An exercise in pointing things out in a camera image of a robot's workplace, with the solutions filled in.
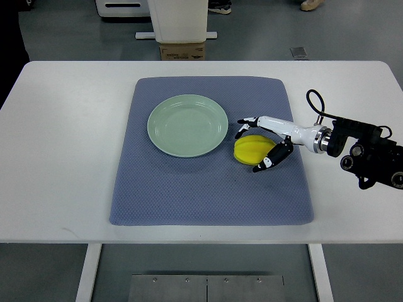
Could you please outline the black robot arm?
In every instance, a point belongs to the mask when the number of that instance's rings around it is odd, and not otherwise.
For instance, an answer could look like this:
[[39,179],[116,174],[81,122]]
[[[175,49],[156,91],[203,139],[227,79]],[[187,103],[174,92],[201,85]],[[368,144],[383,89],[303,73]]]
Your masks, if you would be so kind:
[[307,91],[306,99],[318,114],[317,125],[321,125],[324,117],[332,119],[333,125],[333,129],[324,128],[314,139],[314,150],[338,157],[347,139],[355,138],[356,143],[350,148],[349,154],[340,161],[342,170],[358,178],[360,189],[368,189],[378,182],[402,189],[402,147],[390,139],[392,130],[388,126],[327,114],[324,100],[315,89]]

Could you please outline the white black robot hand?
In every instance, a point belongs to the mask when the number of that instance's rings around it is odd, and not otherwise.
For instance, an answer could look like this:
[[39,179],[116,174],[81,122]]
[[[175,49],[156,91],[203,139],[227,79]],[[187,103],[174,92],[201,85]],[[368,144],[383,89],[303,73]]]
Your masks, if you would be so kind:
[[302,127],[291,121],[269,116],[244,118],[237,122],[242,127],[235,136],[236,141],[244,137],[242,134],[251,128],[262,128],[278,135],[282,139],[281,142],[276,143],[275,147],[267,153],[266,157],[258,165],[252,165],[253,172],[264,171],[278,165],[293,152],[294,145],[303,145],[313,153],[323,153],[320,143],[322,137],[330,132],[330,129],[322,125]]

